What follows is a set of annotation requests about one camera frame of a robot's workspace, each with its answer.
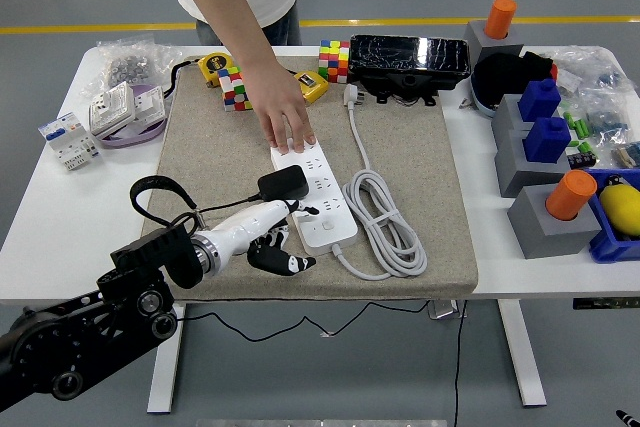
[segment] black power adapter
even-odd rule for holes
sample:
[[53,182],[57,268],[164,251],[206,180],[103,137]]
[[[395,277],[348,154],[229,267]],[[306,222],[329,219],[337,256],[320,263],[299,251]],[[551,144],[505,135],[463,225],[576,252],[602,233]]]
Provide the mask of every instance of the black power adapter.
[[309,184],[302,167],[292,165],[258,179],[260,198],[271,200],[300,200],[309,193]]

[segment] rubik's cube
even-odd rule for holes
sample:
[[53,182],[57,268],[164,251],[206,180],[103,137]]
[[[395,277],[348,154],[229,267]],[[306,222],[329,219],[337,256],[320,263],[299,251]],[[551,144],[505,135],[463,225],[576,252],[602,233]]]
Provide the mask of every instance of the rubik's cube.
[[340,40],[320,41],[318,73],[329,82],[346,84],[349,70],[349,42]]
[[249,110],[253,108],[247,97],[247,92],[244,88],[238,67],[220,69],[218,71],[218,79],[220,80],[220,87],[222,88],[222,102],[224,103],[225,112]]

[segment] white robotic hand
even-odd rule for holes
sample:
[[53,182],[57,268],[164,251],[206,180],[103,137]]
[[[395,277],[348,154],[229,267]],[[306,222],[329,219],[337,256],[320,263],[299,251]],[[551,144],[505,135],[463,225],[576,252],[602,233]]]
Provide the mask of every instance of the white robotic hand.
[[313,257],[294,257],[281,250],[288,236],[283,221],[295,211],[318,214],[298,200],[273,200],[241,210],[211,230],[197,231],[191,241],[204,275],[218,275],[232,256],[244,253],[253,267],[278,275],[294,275],[315,265]]

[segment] human hand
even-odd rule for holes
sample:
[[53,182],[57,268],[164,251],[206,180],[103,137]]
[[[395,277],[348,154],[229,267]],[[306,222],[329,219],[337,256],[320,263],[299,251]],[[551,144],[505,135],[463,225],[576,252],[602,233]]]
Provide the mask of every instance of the human hand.
[[316,143],[300,85],[289,71],[274,62],[268,67],[243,68],[242,79],[271,147],[277,147],[282,154],[289,152],[285,119],[291,127],[296,152],[304,150],[304,141]]

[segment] orange cap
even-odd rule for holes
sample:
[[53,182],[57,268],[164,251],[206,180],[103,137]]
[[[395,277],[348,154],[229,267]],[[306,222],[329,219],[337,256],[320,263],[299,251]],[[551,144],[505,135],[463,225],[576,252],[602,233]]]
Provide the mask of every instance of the orange cap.
[[484,26],[484,33],[495,40],[504,39],[509,33],[511,20],[518,4],[515,0],[494,0],[489,18]]
[[547,212],[558,220],[573,220],[598,190],[598,183],[583,170],[570,170],[545,203]]

